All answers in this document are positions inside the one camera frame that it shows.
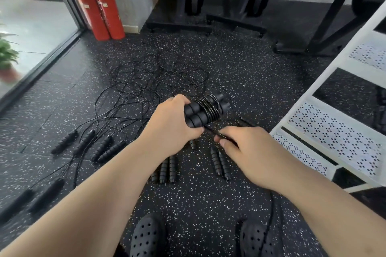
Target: forearm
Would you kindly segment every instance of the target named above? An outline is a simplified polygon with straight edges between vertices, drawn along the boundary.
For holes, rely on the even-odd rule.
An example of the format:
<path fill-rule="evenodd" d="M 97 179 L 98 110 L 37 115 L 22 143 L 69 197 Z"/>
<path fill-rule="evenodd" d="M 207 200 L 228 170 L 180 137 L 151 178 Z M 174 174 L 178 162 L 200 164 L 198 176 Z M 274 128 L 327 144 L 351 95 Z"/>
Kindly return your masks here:
<path fill-rule="evenodd" d="M 330 257 L 386 256 L 386 221 L 304 165 L 277 190 L 302 213 Z"/>
<path fill-rule="evenodd" d="M 162 155 L 134 141 L 4 249 L 7 256 L 112 256 Z"/>

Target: person's right hand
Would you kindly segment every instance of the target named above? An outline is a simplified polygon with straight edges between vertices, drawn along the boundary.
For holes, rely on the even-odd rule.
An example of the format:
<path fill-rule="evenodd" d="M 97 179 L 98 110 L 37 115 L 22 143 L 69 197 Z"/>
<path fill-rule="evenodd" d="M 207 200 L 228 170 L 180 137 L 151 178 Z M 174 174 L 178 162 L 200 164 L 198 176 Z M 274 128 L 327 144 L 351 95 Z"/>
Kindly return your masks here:
<path fill-rule="evenodd" d="M 291 181 L 293 172 L 304 166 L 263 128 L 228 126 L 220 132 L 233 138 L 239 148 L 218 136 L 215 141 L 258 186 L 280 192 Z"/>

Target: person's left arm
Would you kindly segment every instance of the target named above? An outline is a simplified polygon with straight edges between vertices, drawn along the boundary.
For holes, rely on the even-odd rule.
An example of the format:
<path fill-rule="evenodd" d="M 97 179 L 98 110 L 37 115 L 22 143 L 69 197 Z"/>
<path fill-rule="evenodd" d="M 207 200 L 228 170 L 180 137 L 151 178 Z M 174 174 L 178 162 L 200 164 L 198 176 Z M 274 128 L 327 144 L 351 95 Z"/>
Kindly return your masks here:
<path fill-rule="evenodd" d="M 160 104 L 141 136 L 95 172 L 0 252 L 0 257 L 113 256 L 151 173 L 197 138 L 183 95 Z"/>

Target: person's left hand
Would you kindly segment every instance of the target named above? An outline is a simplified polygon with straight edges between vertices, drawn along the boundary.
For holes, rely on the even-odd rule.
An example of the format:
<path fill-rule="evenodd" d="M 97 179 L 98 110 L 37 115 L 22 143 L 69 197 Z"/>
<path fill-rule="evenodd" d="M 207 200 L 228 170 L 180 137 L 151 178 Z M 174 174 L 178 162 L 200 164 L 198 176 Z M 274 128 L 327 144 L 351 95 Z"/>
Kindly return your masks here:
<path fill-rule="evenodd" d="M 190 128 L 185 123 L 184 106 L 190 100 L 182 94 L 159 104 L 139 140 L 145 140 L 163 158 L 179 152 L 192 139 L 200 137 L 204 128 Z"/>

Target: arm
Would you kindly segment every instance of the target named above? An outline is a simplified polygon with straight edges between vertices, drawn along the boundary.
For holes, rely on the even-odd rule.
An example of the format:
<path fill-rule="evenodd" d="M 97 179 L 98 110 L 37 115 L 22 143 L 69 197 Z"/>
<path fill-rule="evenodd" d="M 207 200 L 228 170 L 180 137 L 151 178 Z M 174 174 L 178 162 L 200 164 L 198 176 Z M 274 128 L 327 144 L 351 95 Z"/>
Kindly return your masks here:
<path fill-rule="evenodd" d="M 0 252 L 0 257 L 112 256 L 151 173 L 197 138 L 177 95 L 160 104 L 141 136 Z"/>
<path fill-rule="evenodd" d="M 286 196 L 330 257 L 386 256 L 386 220 L 293 157 L 264 129 L 226 127 L 215 138 L 254 184 Z"/>

